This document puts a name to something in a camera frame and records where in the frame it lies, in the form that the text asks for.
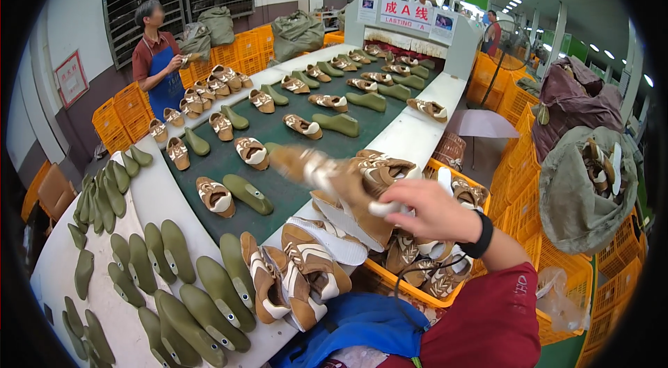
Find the black cable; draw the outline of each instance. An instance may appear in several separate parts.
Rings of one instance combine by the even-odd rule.
[[[413,325],[413,326],[415,327],[415,331],[416,331],[416,332],[420,332],[420,331],[422,331],[422,332],[426,332],[426,331],[427,331],[427,327],[420,326],[418,323],[416,323],[416,322],[411,318],[411,316],[408,315],[408,313],[406,313],[406,312],[404,311],[404,309],[401,307],[401,303],[399,302],[399,299],[400,299],[400,298],[399,298],[399,281],[401,281],[401,280],[404,278],[404,275],[407,274],[408,272],[414,272],[414,271],[427,271],[427,272],[429,272],[429,271],[433,271],[433,270],[440,270],[440,269],[443,269],[443,268],[447,268],[447,267],[449,267],[449,266],[451,266],[451,265],[455,265],[455,264],[457,264],[457,263],[460,263],[465,257],[466,257],[466,254],[464,254],[461,258],[457,259],[457,260],[454,261],[454,262],[451,262],[451,263],[449,263],[449,264],[445,264],[445,265],[435,266],[435,267],[433,267],[433,268],[414,268],[414,269],[404,269],[402,272],[400,272],[400,273],[397,275],[397,282],[395,282],[395,284],[394,284],[394,299],[396,300],[397,307],[399,308],[399,311],[404,315],[404,317],[406,318],[406,320],[408,320],[408,322],[409,322],[411,325]]]

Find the brown leather chair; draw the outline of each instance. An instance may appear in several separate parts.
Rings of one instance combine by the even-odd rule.
[[[53,163],[39,185],[38,197],[46,207],[49,217],[58,221],[77,197],[77,192],[72,182],[65,178],[58,164]]]

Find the person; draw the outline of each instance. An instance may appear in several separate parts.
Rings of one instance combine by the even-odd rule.
[[[489,10],[487,17],[492,25],[487,28],[485,42],[482,44],[480,50],[493,57],[496,55],[496,48],[499,46],[499,39],[501,39],[501,26],[496,22],[496,12],[494,10]]]
[[[385,219],[415,237],[459,242],[464,252],[473,244],[488,274],[469,280],[431,327],[403,300],[398,300],[404,309],[399,312],[395,303],[388,303],[395,298],[368,293],[333,298],[327,304],[328,315],[312,329],[314,332],[305,334],[304,345],[288,345],[271,360],[271,366],[533,367],[540,358],[535,294],[538,275],[522,246],[479,212],[462,207],[437,181],[399,180],[379,201],[397,201],[413,208],[414,216],[392,213]],[[408,316],[416,321],[407,322]],[[425,323],[420,326],[426,329],[412,327],[420,319]],[[411,350],[418,354],[419,363]]]
[[[429,0],[415,0],[416,3],[420,3],[425,7],[433,7],[434,5],[431,4]]]
[[[134,13],[134,21],[144,35],[132,53],[132,75],[142,91],[148,92],[148,101],[156,117],[162,117],[165,108],[178,109],[185,89],[178,71],[183,56],[169,32],[159,31],[165,12],[158,0],[142,3]]]

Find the black watch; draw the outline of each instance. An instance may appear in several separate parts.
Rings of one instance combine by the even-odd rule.
[[[480,234],[480,239],[478,239],[478,242],[471,243],[461,243],[461,242],[456,242],[457,245],[459,245],[462,248],[462,251],[470,256],[473,259],[479,259],[480,256],[482,256],[485,251],[487,251],[487,248],[490,246],[490,241],[492,240],[492,233],[494,232],[494,225],[492,224],[492,221],[490,220],[489,217],[485,216],[482,212],[479,210],[473,210],[474,212],[478,213],[480,216],[480,220],[482,221],[482,233]]]

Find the green floor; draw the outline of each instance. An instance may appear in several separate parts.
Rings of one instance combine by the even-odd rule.
[[[344,77],[333,78],[329,83],[322,83],[320,88],[312,89],[311,93],[336,96],[343,96],[347,92],[363,94],[362,90],[347,86],[346,79],[359,78],[361,72],[380,72],[381,65],[376,62],[364,66],[357,72],[346,72]],[[436,74],[432,72],[426,83],[429,84],[435,77]],[[244,130],[235,130],[235,138],[250,136],[262,143],[303,144],[317,147],[334,157],[350,157],[358,150],[366,147],[406,106],[405,102],[388,97],[387,110],[384,113],[379,113],[349,103],[347,114],[359,121],[359,137],[349,138],[336,131],[323,130],[322,139],[314,141],[288,128],[281,121],[283,116],[294,113],[310,121],[313,113],[335,115],[337,112],[310,104],[308,94],[292,94],[281,89],[280,84],[274,85],[273,88],[286,95],[290,104],[276,106],[275,113],[264,114],[260,113],[250,102],[238,103],[234,106],[234,111],[246,117],[250,126]],[[419,94],[416,90],[412,90],[412,93],[413,97]],[[176,183],[188,200],[188,204],[216,243],[224,233],[230,232],[238,236],[244,231],[249,231],[255,236],[258,243],[263,242],[310,198],[308,189],[290,183],[273,169],[257,171],[246,165],[234,150],[232,141],[221,142],[208,122],[197,127],[195,133],[211,145],[211,151],[208,155],[200,157],[190,150],[190,167],[184,172],[176,169],[165,151],[162,154]],[[222,181],[222,177],[226,174],[237,174],[262,191],[274,205],[274,212],[268,216],[261,216],[250,206],[236,199],[234,204],[237,211],[232,218],[225,219],[207,210],[197,193],[195,180],[197,177],[207,176],[213,180]]]
[[[597,273],[596,259],[590,262],[594,269],[594,274]],[[594,305],[594,294],[596,291],[597,277],[594,276],[592,285],[591,305]],[[539,363],[536,368],[573,368],[580,357],[580,350],[585,343],[587,332],[583,332],[581,336],[572,337],[565,341],[553,343],[552,345],[544,346],[540,349]]]

